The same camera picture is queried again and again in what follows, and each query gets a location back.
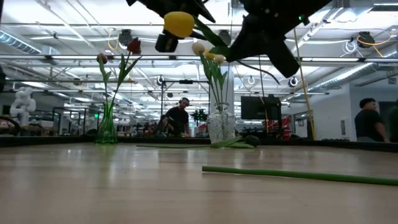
ceiling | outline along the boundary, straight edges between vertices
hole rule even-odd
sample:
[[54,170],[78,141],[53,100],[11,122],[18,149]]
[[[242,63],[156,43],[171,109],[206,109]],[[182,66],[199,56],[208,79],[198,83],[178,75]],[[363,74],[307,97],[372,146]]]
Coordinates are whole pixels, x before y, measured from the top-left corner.
[[[130,77],[138,81],[138,84],[123,83],[120,87],[121,92],[118,98],[120,103],[119,110],[122,114],[123,111],[132,110],[132,107],[127,105],[133,105],[134,114],[138,113],[140,116],[147,118],[148,116],[158,117],[160,103],[157,99],[160,98],[160,87],[157,85],[156,80],[160,76],[170,81],[183,79],[206,80],[203,67],[198,60],[164,60],[164,58],[161,58],[164,54],[156,52],[154,45],[158,34],[162,32],[163,20],[139,2],[132,7],[128,7],[125,0],[48,0],[47,4],[52,11],[49,12],[38,1],[5,0],[1,30],[36,49],[40,49],[43,54],[48,53],[49,47],[54,50],[55,54],[59,55],[96,55],[99,52],[114,55],[126,54],[126,50],[118,46],[116,42],[121,29],[131,29],[132,35],[141,39],[142,55],[150,56],[147,59],[142,59],[130,74]],[[229,4],[230,1],[228,0],[210,0],[206,3],[206,7],[216,19],[216,24],[211,24],[204,18],[200,19],[216,33],[223,29],[228,30],[232,33],[231,36],[234,39],[241,29],[244,12],[233,12],[232,10],[233,16],[229,16],[228,13],[231,11]],[[370,11],[361,15],[354,15],[354,17],[349,17],[348,19],[346,17],[332,19],[320,26],[323,16],[328,11],[329,8],[319,11],[310,18],[311,24],[297,27],[298,39],[308,33],[311,34],[299,48],[301,57],[379,57],[373,47],[362,49],[353,47],[348,42],[352,37],[356,38],[361,31],[370,32],[376,43],[383,43],[377,46],[378,50],[396,44],[398,32],[395,29],[397,27],[398,12]],[[295,47],[294,32],[290,31],[286,34],[286,37],[285,43],[290,49],[293,49]],[[193,55],[191,50],[193,41],[196,40],[187,39],[181,41],[173,55]],[[207,42],[203,43],[208,47],[211,46]],[[0,54],[27,55],[25,52],[6,44],[1,44]],[[72,80],[79,78],[80,80],[90,81],[81,85],[48,82],[44,83],[45,86],[35,85],[38,90],[44,88],[49,90],[101,90],[103,87],[101,85],[100,70],[93,59],[57,60],[57,65],[26,58],[2,59],[1,62],[8,71],[7,76],[11,79]],[[259,68],[256,60],[253,60],[251,64]],[[353,67],[355,65],[354,63],[307,62],[303,63],[303,77],[307,84],[311,86],[313,83],[328,80],[331,73],[342,67]],[[118,68],[117,66],[115,67],[114,71],[118,73]],[[298,88],[290,88],[288,80],[269,62],[263,61],[261,68],[273,73],[280,81],[280,85],[277,85],[271,77],[262,74],[264,76],[265,91],[286,93],[298,90]],[[240,96],[248,94],[249,91],[261,91],[261,79],[259,72],[242,65],[232,64],[232,71],[235,77],[234,89],[241,91],[241,93],[235,94],[236,112],[239,115]],[[301,80],[300,72],[295,77]],[[110,84],[110,89],[115,88],[115,83]],[[174,93],[174,97],[165,97],[165,100],[168,100],[167,103],[170,105],[166,109],[174,105],[183,96],[193,100],[194,105],[206,108],[208,101],[207,89],[206,83],[202,86],[199,84],[183,85],[175,83],[168,89],[169,92]],[[154,91],[154,94],[152,96],[147,94],[148,90]],[[191,93],[184,93],[183,91],[186,90],[191,91]],[[99,102],[103,98],[99,91],[87,93],[55,91],[55,93],[58,93],[57,96],[60,99],[72,103],[72,105],[74,105],[73,103]],[[287,97],[284,94],[279,94],[278,96],[281,98]]]

clear glass vase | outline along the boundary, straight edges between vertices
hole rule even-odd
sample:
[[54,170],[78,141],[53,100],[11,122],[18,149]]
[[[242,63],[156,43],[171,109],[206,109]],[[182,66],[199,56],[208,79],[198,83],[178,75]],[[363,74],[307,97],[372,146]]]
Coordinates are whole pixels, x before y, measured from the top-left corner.
[[113,123],[114,103],[104,103],[104,117],[99,125],[95,143],[97,144],[117,144],[118,134]]
[[235,138],[235,115],[228,112],[228,103],[216,103],[216,111],[207,118],[211,143]]

red tulip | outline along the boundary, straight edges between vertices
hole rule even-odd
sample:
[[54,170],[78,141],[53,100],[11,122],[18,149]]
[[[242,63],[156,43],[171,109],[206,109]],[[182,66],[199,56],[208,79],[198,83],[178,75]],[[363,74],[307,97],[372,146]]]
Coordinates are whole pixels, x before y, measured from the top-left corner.
[[102,62],[104,64],[106,64],[108,62],[108,57],[105,54],[100,53],[100,54],[97,55],[97,62],[98,63],[100,62],[100,58],[102,58]]
[[141,54],[141,41],[138,37],[134,38],[127,46],[127,50],[132,54]]

man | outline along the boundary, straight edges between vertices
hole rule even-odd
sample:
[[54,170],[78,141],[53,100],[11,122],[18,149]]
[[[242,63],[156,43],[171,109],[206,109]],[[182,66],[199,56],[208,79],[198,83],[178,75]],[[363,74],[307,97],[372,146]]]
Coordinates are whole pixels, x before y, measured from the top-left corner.
[[390,141],[398,143],[398,100],[389,115]]
[[384,122],[376,111],[376,100],[365,98],[359,103],[361,111],[355,117],[356,137],[360,142],[390,142]]
[[189,106],[189,100],[185,97],[181,98],[179,105],[169,109],[165,114],[162,123],[169,130],[170,134],[178,136],[180,134],[189,135],[189,115],[185,108]]

